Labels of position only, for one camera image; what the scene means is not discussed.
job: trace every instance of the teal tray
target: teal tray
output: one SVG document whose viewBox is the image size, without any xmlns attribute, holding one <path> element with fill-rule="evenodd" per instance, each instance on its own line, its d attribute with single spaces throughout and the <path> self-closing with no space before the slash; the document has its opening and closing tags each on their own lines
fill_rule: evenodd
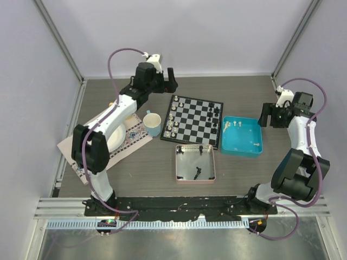
<svg viewBox="0 0 347 260">
<path fill-rule="evenodd" d="M 227 121 L 231 123 L 231 126 L 224 132 L 224 126 Z M 225 116 L 223 118 L 221 132 L 222 153 L 244 157 L 258 157 L 261 154 L 262 137 L 258 119 Z"/>
</svg>

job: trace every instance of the metal frame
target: metal frame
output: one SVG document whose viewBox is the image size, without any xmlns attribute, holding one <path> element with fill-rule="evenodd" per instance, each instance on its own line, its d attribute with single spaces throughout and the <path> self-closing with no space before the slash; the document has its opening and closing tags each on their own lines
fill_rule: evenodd
<svg viewBox="0 0 347 260">
<path fill-rule="evenodd" d="M 81 105 L 82 105 L 82 101 L 83 101 L 83 96 L 86 90 L 86 86 L 87 86 L 87 80 L 84 80 L 82 82 L 82 84 L 80 85 L 77 95 L 76 95 L 76 99 L 74 102 L 74 107 L 70 116 L 70 122 L 68 124 L 68 127 L 66 129 L 66 132 L 64 134 L 64 138 L 69 137 L 70 135 L 72 135 L 73 129 L 77 124 L 77 119 L 78 119 L 78 115 L 80 113 L 80 109 L 81 109 Z M 60 189 L 61 186 L 61 182 L 63 179 L 63 175 L 64 175 L 64 171 L 65 171 L 65 167 L 66 167 L 66 159 L 64 157 L 64 155 L 60 155 L 60 159 L 58 162 L 58 166 L 56 169 L 56 174 L 55 174 L 55 181 L 54 181 L 54 186 L 52 188 L 51 197 L 55 197 L 55 191 Z"/>
<path fill-rule="evenodd" d="M 278 64 L 276 65 L 276 68 L 272 74 L 274 78 L 276 78 L 283 67 L 284 63 L 288 59 L 290 53 L 292 52 L 295 45 L 298 43 L 298 40 L 300 39 L 300 36 L 303 34 L 304 30 L 306 29 L 309 21 L 311 20 L 313 14 L 318 9 L 320 3 L 322 0 L 312 0 L 309 6 L 306 9 L 305 14 L 303 15 L 301 21 L 299 22 L 291 40 L 289 41 L 286 49 L 284 50 L 282 57 L 280 58 Z"/>
<path fill-rule="evenodd" d="M 93 229 L 99 219 L 105 217 L 85 217 L 85 206 L 82 201 L 88 198 L 41 198 L 35 212 L 36 228 L 28 250 L 27 260 L 37 259 L 43 243 L 44 232 L 48 229 Z M 324 244 L 330 259 L 344 259 L 343 251 L 339 250 L 336 233 L 332 228 L 331 216 L 323 196 L 316 205 L 310 208 L 302 208 L 294 205 L 291 201 L 282 200 L 282 205 L 294 209 L 299 217 L 316 217 L 322 233 Z M 241 221 L 207 223 L 204 216 L 200 216 L 196 222 L 188 223 L 165 223 L 165 222 L 134 222 L 129 229 L 234 229 L 247 228 L 248 218 L 260 218 L 264 215 L 240 215 Z M 287 210 L 278 207 L 277 215 L 269 215 L 270 218 L 293 217 Z"/>
<path fill-rule="evenodd" d="M 57 42 L 60 50 L 62 51 L 64 57 L 66 58 L 67 62 L 69 63 L 71 69 L 75 73 L 77 79 L 79 80 L 80 83 L 83 83 L 83 76 L 82 76 L 81 72 L 78 70 L 76 63 L 75 63 L 74 59 L 72 58 L 72 55 L 70 54 L 68 48 L 66 47 L 64 40 L 62 39 L 59 31 L 57 30 L 51 16 L 49 15 L 49 13 L 46 9 L 46 7 L 44 6 L 44 4 L 42 3 L 41 0 L 32 0 L 32 1 L 35 4 L 41 17 L 45 21 L 47 28 L 51 32 L 55 41 Z"/>
<path fill-rule="evenodd" d="M 82 204 L 83 200 L 89 198 L 41 198 L 38 202 L 34 219 L 95 219 L 95 217 L 85 217 L 85 205 Z M 323 196 L 317 203 L 309 208 L 299 207 L 291 201 L 282 200 L 279 202 L 281 205 L 286 205 L 295 210 L 299 217 L 329 217 L 329 209 L 326 206 L 326 201 Z M 261 215 L 240 215 L 241 218 L 258 218 L 264 217 Z M 278 214 L 269 215 L 271 218 L 278 217 L 293 217 L 290 211 L 278 207 Z"/>
</svg>

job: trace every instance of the white chess pawn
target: white chess pawn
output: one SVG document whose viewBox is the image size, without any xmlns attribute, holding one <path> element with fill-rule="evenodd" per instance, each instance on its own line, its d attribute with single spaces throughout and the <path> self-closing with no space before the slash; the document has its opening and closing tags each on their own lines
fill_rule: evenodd
<svg viewBox="0 0 347 260">
<path fill-rule="evenodd" d="M 226 131 L 226 129 L 229 127 L 229 121 L 227 121 L 224 125 L 223 133 Z"/>
</svg>

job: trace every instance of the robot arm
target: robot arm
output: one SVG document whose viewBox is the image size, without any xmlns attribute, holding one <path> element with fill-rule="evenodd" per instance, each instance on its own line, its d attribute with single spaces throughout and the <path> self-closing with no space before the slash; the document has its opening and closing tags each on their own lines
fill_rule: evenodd
<svg viewBox="0 0 347 260">
<path fill-rule="evenodd" d="M 146 61 L 139 63 L 135 76 L 131 77 L 130 83 L 121 90 L 118 103 L 114 102 L 98 118 L 86 126 L 77 125 L 73 132 L 72 159 L 79 167 L 82 162 L 82 142 L 87 132 L 95 124 L 98 126 L 89 136 L 86 146 L 86 160 L 92 185 L 99 197 L 110 207 L 117 204 L 115 192 L 108 181 L 106 166 L 110 159 L 107 141 L 112 133 L 123 121 L 135 113 L 147 100 L 151 93 L 174 93 L 178 84 L 175 80 L 174 70 L 168 68 L 168 81 L 164 81 L 161 56 L 159 54 L 146 55 Z M 92 200 L 87 201 L 89 207 L 94 207 L 96 214 L 108 214 L 107 209 L 101 206 L 94 192 Z"/>
<path fill-rule="evenodd" d="M 277 103 L 264 103 L 258 124 L 266 127 L 271 116 L 270 126 L 288 128 L 292 148 L 280 163 L 271 182 L 257 184 L 248 192 L 247 205 L 252 212 L 264 212 L 271 207 L 269 199 L 283 194 L 294 200 L 309 202 L 318 189 L 318 171 L 307 143 L 307 122 L 313 115 L 311 94 L 277 88 Z M 321 158 L 318 152 L 314 129 L 316 120 L 310 125 L 311 148 L 318 158 L 323 178 L 330 168 L 330 162 Z"/>
</svg>

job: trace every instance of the mug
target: mug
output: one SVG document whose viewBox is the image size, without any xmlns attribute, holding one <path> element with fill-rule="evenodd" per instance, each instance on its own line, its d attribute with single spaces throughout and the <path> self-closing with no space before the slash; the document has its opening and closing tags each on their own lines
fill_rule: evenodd
<svg viewBox="0 0 347 260">
<path fill-rule="evenodd" d="M 147 133 L 156 137 L 160 134 L 160 123 L 162 119 L 158 114 L 151 113 L 151 111 L 147 110 L 147 115 L 143 118 L 143 124 L 146 127 Z"/>
</svg>

